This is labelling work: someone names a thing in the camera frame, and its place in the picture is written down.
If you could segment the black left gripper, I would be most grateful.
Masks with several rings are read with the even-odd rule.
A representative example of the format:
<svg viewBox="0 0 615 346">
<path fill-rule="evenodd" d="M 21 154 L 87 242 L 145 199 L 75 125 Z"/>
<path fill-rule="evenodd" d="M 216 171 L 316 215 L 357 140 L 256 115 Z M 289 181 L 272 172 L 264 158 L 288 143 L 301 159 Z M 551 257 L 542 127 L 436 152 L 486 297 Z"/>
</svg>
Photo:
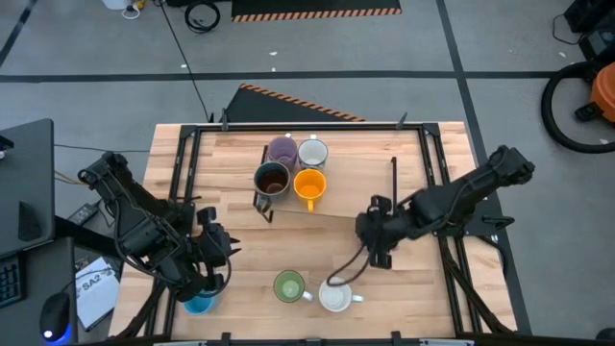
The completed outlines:
<svg viewBox="0 0 615 346">
<path fill-rule="evenodd" d="M 219 223 L 204 222 L 201 227 L 203 231 L 196 239 L 198 266 L 205 266 L 209 278 L 223 279 L 226 272 L 220 272 L 219 268 L 227 265 L 228 257 L 241 251 L 241 248 L 231 248 L 231 243 L 240 240 L 230 237 Z"/>
</svg>

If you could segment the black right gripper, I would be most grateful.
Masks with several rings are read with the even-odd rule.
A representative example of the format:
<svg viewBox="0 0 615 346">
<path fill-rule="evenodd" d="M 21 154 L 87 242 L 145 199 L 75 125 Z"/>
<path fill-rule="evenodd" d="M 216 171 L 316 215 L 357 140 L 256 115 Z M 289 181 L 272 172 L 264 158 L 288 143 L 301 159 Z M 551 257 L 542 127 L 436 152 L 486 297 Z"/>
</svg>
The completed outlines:
<svg viewBox="0 0 615 346">
<path fill-rule="evenodd" d="M 373 195 L 368 213 L 360 213 L 356 218 L 356 234 L 369 251 L 369 265 L 380 269 L 392 267 L 390 251 L 407 238 L 413 225 L 404 213 L 389 214 L 392 210 L 390 198 Z"/>
</svg>

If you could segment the light blue ceramic mug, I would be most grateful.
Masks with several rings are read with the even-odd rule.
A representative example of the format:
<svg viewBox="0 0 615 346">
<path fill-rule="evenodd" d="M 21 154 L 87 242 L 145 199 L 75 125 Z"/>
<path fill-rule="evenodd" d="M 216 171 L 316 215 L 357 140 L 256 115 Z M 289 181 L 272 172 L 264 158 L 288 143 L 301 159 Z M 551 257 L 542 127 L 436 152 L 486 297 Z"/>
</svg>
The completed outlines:
<svg viewBox="0 0 615 346">
<path fill-rule="evenodd" d="M 211 292 L 201 291 L 190 300 L 183 302 L 184 310 L 190 315 L 208 313 L 215 307 L 216 297 Z"/>
</svg>

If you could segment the green and white mug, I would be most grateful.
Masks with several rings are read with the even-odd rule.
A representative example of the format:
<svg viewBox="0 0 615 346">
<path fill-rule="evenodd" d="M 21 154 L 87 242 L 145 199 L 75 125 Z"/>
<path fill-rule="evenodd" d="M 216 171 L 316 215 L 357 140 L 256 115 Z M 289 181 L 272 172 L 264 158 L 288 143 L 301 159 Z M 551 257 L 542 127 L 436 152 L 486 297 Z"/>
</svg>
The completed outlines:
<svg viewBox="0 0 615 346">
<path fill-rule="evenodd" d="M 300 299 L 312 301 L 314 296 L 306 291 L 306 283 L 301 274 L 294 270 L 281 272 L 274 281 L 276 297 L 285 303 L 294 303 Z"/>
</svg>

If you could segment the dark speckled glazed mug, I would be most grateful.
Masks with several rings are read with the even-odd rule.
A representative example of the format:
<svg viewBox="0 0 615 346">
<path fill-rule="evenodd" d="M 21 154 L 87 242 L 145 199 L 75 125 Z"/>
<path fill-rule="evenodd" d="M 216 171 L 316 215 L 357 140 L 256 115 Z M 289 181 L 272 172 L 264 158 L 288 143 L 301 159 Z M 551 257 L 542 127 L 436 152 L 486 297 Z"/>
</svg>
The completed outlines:
<svg viewBox="0 0 615 346">
<path fill-rule="evenodd" d="M 268 212 L 274 203 L 284 200 L 290 189 L 290 173 L 286 166 L 276 161 L 263 163 L 254 174 L 257 193 L 256 209 Z"/>
</svg>

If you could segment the orange ceramic mug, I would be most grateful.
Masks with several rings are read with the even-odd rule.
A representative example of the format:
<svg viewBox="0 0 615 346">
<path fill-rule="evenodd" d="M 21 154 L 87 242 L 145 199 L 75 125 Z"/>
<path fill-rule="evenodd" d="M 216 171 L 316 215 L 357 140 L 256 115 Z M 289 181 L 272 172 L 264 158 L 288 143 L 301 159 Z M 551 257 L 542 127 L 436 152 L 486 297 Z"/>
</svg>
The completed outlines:
<svg viewBox="0 0 615 346">
<path fill-rule="evenodd" d="M 321 171 L 305 169 L 295 176 L 293 187 L 297 197 L 307 206 L 307 211 L 314 213 L 316 202 L 327 189 L 327 180 Z"/>
</svg>

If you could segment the white mug with blue pattern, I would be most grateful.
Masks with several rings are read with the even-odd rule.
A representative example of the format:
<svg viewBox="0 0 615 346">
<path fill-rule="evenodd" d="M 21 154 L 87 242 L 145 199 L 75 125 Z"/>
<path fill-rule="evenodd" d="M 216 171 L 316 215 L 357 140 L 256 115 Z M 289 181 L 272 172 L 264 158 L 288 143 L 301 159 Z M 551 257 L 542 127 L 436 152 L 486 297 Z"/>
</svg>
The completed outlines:
<svg viewBox="0 0 615 346">
<path fill-rule="evenodd" d="M 302 169 L 322 170 L 329 156 L 327 144 L 317 135 L 311 135 L 298 147 L 298 160 Z"/>
</svg>

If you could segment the purple ceramic mug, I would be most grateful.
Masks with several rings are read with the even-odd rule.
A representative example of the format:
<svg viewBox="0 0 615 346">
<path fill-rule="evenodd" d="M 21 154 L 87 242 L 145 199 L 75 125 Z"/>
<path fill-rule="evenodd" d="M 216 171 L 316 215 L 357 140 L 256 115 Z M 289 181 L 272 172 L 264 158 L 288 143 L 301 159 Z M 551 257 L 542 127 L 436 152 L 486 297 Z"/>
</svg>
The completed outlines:
<svg viewBox="0 0 615 346">
<path fill-rule="evenodd" d="M 298 145 L 291 134 L 277 136 L 268 143 L 267 159 L 284 165 L 293 171 L 298 159 Z"/>
</svg>

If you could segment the wooden shelf with black legs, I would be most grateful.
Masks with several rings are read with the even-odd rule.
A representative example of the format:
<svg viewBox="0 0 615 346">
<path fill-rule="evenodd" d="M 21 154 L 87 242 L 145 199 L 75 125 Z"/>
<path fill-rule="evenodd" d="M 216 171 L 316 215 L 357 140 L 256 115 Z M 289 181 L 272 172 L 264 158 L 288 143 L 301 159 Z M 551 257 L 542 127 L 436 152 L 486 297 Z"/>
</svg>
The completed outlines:
<svg viewBox="0 0 615 346">
<path fill-rule="evenodd" d="M 319 170 L 326 177 L 327 189 L 316 202 L 314 213 L 309 213 L 293 187 L 295 176 L 302 170 L 305 169 L 290 174 L 287 197 L 274 203 L 268 212 L 260 213 L 265 219 L 271 221 L 275 211 L 354 218 L 368 209 L 373 195 L 391 199 L 397 192 L 397 163 L 394 157 L 385 161 L 334 158 Z"/>
</svg>

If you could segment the black mat with striped edge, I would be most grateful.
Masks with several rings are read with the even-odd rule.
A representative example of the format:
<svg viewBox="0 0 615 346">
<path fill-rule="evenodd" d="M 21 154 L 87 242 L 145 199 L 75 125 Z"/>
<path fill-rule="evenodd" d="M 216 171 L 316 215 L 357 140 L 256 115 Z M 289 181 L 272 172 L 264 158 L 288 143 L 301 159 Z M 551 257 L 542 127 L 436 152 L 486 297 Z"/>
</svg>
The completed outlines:
<svg viewBox="0 0 615 346">
<path fill-rule="evenodd" d="M 232 0 L 232 22 L 399 15 L 400 0 Z"/>
<path fill-rule="evenodd" d="M 364 122 L 350 112 L 252 84 L 239 86 L 223 114 L 229 122 Z"/>
</svg>

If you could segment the black power adapter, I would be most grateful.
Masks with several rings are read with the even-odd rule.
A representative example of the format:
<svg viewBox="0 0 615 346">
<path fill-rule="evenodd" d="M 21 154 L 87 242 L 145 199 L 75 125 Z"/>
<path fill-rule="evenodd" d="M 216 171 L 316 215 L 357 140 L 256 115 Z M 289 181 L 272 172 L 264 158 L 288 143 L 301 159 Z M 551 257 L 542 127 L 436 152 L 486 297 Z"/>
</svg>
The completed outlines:
<svg viewBox="0 0 615 346">
<path fill-rule="evenodd" d="M 78 210 L 74 211 L 67 220 L 78 225 L 84 226 L 93 216 L 98 213 L 97 206 L 92 204 L 83 204 Z"/>
</svg>

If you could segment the black computer mouse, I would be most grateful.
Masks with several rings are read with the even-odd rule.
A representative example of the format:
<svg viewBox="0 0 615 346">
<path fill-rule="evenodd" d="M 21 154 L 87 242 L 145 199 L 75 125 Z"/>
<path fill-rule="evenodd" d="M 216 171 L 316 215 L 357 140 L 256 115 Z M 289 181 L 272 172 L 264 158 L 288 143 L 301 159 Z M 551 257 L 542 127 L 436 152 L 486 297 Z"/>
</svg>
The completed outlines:
<svg viewBox="0 0 615 346">
<path fill-rule="evenodd" d="M 47 298 L 39 315 L 39 331 L 44 341 L 60 341 L 69 329 L 70 299 L 66 292 L 58 292 Z"/>
</svg>

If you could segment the orange vacuum cleaner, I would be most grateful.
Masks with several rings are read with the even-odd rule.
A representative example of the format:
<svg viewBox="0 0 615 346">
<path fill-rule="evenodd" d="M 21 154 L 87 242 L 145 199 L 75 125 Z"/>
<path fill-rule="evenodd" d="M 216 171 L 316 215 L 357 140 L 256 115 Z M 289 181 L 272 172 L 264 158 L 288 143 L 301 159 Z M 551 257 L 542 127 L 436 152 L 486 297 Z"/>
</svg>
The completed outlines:
<svg viewBox="0 0 615 346">
<path fill-rule="evenodd" d="M 615 123 L 615 62 L 605 66 L 597 74 L 590 101 L 602 111 L 602 117 Z"/>
</svg>

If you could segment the black equipment case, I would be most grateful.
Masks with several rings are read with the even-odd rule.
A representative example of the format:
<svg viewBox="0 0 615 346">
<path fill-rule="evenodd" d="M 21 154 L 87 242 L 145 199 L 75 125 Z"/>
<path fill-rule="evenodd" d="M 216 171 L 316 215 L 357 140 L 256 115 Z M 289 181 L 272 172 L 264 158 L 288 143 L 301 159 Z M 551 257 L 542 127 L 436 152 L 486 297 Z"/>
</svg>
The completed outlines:
<svg viewBox="0 0 615 346">
<path fill-rule="evenodd" d="M 584 58 L 615 62 L 615 0 L 574 0 L 564 18 L 573 33 L 581 34 L 578 46 Z"/>
</svg>

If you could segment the black aluminium table frame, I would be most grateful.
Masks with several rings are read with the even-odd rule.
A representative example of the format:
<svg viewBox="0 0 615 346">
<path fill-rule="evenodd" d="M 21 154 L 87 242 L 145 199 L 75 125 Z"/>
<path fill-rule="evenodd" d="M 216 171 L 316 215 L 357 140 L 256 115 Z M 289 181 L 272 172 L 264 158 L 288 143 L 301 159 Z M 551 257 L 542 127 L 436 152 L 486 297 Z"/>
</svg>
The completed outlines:
<svg viewBox="0 0 615 346">
<path fill-rule="evenodd" d="M 175 340 L 353 339 L 447 337 L 455 333 L 450 291 L 443 272 L 441 241 L 432 235 L 405 240 L 393 251 L 388 270 L 365 265 L 367 252 L 355 233 L 355 217 L 279 212 L 271 221 L 254 208 L 253 177 L 267 144 L 291 134 L 297 142 L 317 135 L 329 148 L 326 162 L 356 158 L 397 163 L 397 192 L 403 198 L 428 184 L 456 179 L 472 170 L 474 158 L 460 122 L 438 127 L 433 139 L 416 126 L 399 130 L 384 123 L 245 124 L 228 131 L 208 125 L 197 136 L 182 136 L 178 124 L 159 124 L 150 145 L 144 186 L 158 197 L 171 187 L 193 195 L 198 208 L 214 207 L 217 219 L 239 239 L 232 277 L 201 315 L 182 305 L 160 303 L 158 331 Z M 440 172 L 446 166 L 447 173 Z M 301 274 L 312 301 L 280 301 L 274 281 L 285 270 Z M 338 277 L 363 303 L 341 312 L 325 309 L 322 282 Z"/>
</svg>

